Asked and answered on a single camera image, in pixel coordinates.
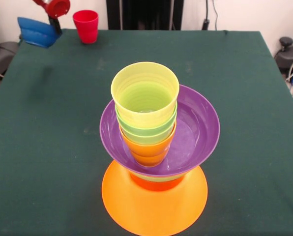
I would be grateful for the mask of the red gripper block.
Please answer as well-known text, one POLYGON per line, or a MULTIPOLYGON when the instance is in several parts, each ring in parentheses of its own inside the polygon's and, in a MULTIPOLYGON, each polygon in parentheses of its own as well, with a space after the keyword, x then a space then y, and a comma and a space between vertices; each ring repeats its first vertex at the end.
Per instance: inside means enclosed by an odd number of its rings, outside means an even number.
POLYGON ((33 0, 41 6, 48 14, 50 25, 55 29, 57 35, 62 35, 58 17, 66 15, 70 9, 70 0, 33 0))

